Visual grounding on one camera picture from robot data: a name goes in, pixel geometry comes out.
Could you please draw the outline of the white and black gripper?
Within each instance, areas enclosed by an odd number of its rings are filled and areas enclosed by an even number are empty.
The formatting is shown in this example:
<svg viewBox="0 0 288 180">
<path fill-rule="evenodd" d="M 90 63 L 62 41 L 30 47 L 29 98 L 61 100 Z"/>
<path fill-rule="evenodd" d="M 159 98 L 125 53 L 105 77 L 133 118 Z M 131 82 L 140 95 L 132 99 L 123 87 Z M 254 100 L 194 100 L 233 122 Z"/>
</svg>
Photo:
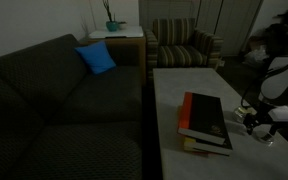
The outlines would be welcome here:
<svg viewBox="0 0 288 180">
<path fill-rule="evenodd" d="M 275 122 L 268 114 L 261 113 L 248 113 L 244 118 L 243 124 L 246 126 L 246 131 L 249 135 L 252 135 L 254 128 L 257 126 L 262 124 L 272 125 L 269 134 L 273 137 L 282 126 L 281 122 Z"/>
</svg>

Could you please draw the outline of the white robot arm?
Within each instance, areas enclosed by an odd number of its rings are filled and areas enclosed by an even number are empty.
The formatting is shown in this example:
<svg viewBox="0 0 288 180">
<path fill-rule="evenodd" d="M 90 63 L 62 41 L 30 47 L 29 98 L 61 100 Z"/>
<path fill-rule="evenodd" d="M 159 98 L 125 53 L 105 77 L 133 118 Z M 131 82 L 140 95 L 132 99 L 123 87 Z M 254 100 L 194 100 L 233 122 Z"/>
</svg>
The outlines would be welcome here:
<svg viewBox="0 0 288 180">
<path fill-rule="evenodd" d="M 249 135 L 262 124 L 270 124 L 270 135 L 288 125 L 288 57 L 275 57 L 263 77 L 257 113 L 247 114 L 243 124 Z"/>
</svg>

